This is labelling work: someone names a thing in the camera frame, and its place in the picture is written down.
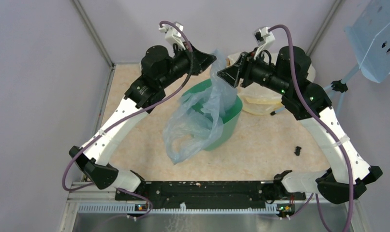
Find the green plastic trash bin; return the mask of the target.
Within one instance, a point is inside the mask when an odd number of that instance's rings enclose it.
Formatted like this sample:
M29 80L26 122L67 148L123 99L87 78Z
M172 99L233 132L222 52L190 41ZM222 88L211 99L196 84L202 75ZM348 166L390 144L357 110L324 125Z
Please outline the green plastic trash bin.
M243 103L237 90L221 79L207 79L191 87L182 97L190 134L201 139L201 149L212 151L233 134Z

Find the clear yellow plastic bag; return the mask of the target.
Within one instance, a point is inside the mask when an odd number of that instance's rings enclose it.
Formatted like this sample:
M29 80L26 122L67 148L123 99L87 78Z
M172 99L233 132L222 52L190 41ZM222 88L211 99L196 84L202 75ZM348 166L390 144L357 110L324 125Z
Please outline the clear yellow plastic bag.
M301 89L305 89L309 84L309 70L311 68L311 59L299 47L293 48L294 53L290 54L288 48L285 46L279 50L278 53L272 55L272 64L275 65L276 83L279 85L278 90L271 90L269 88L252 83L246 88L242 88L241 97L244 101L249 101L251 105L256 106L271 106L272 110L277 110L282 106L297 110L301 107L301 103L296 95L293 76L290 65L295 66L295 75ZM241 65L240 55L238 59L232 64Z

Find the blue plastic trash bag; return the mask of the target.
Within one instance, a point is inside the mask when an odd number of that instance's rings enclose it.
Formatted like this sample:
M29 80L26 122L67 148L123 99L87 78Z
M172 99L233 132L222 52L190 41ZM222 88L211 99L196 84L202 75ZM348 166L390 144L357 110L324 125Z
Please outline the blue plastic trash bag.
M166 154L173 164L182 163L200 151L212 151L233 135L242 101L238 92L218 77L226 57L215 50L210 76L187 90L163 130Z

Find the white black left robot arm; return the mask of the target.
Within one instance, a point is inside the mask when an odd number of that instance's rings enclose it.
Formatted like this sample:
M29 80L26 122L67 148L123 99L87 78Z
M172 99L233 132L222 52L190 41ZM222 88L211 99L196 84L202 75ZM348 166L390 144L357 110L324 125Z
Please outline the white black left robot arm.
M132 128L169 98L165 93L168 86L184 75L185 85L217 60L189 43L183 48L174 44L173 52L171 57L164 46L150 47L140 62L141 75L124 93L114 113L92 138L69 150L72 162L98 189L122 188L134 200L144 196L144 179L132 170L112 166L111 156Z

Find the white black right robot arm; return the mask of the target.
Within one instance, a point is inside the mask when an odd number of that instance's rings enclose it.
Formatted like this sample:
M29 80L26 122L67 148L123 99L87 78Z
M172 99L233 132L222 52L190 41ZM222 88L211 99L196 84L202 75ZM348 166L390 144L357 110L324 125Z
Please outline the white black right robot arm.
M233 65L217 74L233 87L255 83L279 93L282 105L311 134L330 165L325 171L277 174L275 196L287 199L294 192L305 192L334 204L346 203L359 198L383 172L369 165L352 145L325 90L308 80L310 65L310 57L301 48L289 51L285 46L275 63L258 58L256 51L242 52Z

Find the small black plastic part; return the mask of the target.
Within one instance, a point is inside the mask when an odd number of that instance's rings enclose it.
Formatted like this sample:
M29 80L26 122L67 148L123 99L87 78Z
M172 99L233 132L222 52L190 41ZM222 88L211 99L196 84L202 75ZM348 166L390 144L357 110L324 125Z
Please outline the small black plastic part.
M301 147L300 147L300 146L296 146L296 147L295 147L294 154L295 154L296 156L300 156L300 152L301 152Z

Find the light blue perforated panel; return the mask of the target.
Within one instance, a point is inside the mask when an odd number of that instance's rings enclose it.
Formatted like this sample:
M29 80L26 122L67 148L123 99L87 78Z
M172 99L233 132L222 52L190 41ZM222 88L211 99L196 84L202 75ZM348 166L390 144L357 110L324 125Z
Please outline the light blue perforated panel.
M371 0L345 28L363 76L382 83L390 75L390 0Z

